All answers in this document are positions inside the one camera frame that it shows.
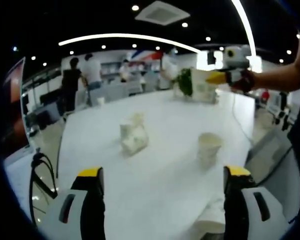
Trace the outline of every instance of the green plant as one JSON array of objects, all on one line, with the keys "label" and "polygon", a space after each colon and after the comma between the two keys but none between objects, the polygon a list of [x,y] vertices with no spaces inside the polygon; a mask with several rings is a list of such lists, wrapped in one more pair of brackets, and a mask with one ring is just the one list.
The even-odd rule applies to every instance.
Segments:
[{"label": "green plant", "polygon": [[179,88],[181,92],[185,96],[192,96],[193,89],[192,89],[192,81],[191,81],[191,69],[184,68],[181,70],[180,74],[176,77],[176,82],[179,84]]}]

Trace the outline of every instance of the display screen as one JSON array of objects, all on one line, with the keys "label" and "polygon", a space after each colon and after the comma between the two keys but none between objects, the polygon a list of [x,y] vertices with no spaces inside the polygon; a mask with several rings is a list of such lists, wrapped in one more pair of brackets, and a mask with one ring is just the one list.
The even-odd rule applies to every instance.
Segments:
[{"label": "display screen", "polygon": [[29,145],[21,105],[21,84],[25,58],[7,73],[3,82],[3,134],[0,139],[0,155],[3,159]]}]

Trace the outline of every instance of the ceiling vent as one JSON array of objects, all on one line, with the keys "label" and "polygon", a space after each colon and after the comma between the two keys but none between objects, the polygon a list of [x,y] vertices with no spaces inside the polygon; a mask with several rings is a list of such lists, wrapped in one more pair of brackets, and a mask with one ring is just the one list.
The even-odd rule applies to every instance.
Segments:
[{"label": "ceiling vent", "polygon": [[162,1],[155,1],[144,8],[135,19],[166,26],[188,17],[190,17],[189,13],[175,6]]}]

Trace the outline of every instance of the black ceiling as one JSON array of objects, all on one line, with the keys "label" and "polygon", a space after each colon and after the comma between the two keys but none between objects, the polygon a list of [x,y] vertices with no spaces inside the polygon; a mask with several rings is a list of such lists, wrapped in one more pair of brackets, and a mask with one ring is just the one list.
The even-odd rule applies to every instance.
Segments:
[{"label": "black ceiling", "polygon": [[[135,16],[153,0],[36,0],[16,1],[5,9],[9,19],[14,19],[15,27],[7,22],[9,49],[17,46],[19,52],[14,57],[36,56],[32,70],[42,68],[43,62],[57,63],[73,50],[76,54],[89,51],[127,49],[132,43],[138,48],[154,49],[165,46],[157,42],[136,39],[104,38],[58,46],[67,39],[103,33],[130,33],[161,37],[195,46],[205,44],[247,44],[247,36],[240,17],[231,0],[164,0],[190,14],[190,17],[161,26],[137,21]],[[296,52],[297,30],[274,0],[241,0],[249,19],[255,45],[267,50],[267,56],[274,61],[283,58],[291,61],[286,51]],[[131,7],[136,4],[140,10]],[[181,26],[187,22],[188,27]]]}]

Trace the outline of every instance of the curved light strip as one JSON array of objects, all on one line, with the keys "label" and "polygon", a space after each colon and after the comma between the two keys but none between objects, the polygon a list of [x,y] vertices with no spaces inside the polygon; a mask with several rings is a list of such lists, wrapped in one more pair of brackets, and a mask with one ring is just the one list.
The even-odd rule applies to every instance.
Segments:
[{"label": "curved light strip", "polygon": [[241,18],[241,21],[242,21],[246,36],[248,38],[249,45],[250,45],[251,56],[255,57],[255,56],[257,56],[255,40],[254,40],[254,36],[252,34],[252,30],[251,30],[251,27],[250,27],[248,17],[246,15],[245,10],[244,10],[244,7],[242,6],[240,0],[232,0],[232,3],[235,6],[235,9],[237,10],[237,12],[238,12],[238,14]]},{"label": "curved light strip", "polygon": [[130,33],[104,33],[104,34],[95,34],[95,35],[88,35],[88,36],[80,36],[76,38],[72,38],[69,40],[61,41],[59,42],[59,46],[63,46],[66,44],[71,44],[83,40],[89,40],[89,39],[103,39],[103,38],[132,38],[132,39],[145,39],[145,40],[151,40],[151,41],[156,41],[156,42],[161,42],[165,44],[171,44],[174,46],[177,46],[179,48],[187,49],[189,51],[195,52],[195,53],[200,53],[201,51],[197,48],[194,48],[192,46],[188,46],[185,44],[182,44],[177,41],[171,41],[168,39],[164,39],[161,37],[156,37],[156,36],[147,36],[147,35],[140,35],[140,34],[130,34]]}]

